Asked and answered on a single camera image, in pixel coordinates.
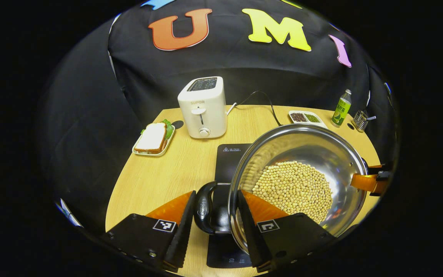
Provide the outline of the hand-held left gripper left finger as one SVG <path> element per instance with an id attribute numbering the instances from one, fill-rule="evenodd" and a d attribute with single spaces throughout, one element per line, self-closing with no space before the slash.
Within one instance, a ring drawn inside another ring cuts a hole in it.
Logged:
<path id="1" fill-rule="evenodd" d="M 146 215 L 130 214 L 100 238 L 133 261 L 178 272 L 185 261 L 195 196 L 190 191 Z"/>

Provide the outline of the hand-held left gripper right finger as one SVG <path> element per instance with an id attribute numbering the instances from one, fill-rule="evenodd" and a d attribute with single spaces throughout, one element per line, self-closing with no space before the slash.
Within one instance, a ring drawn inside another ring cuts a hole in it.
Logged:
<path id="1" fill-rule="evenodd" d="M 303 213 L 279 219 L 253 219 L 248 198 L 238 191 L 248 254 L 257 272 L 274 271 L 326 251 L 337 238 Z"/>

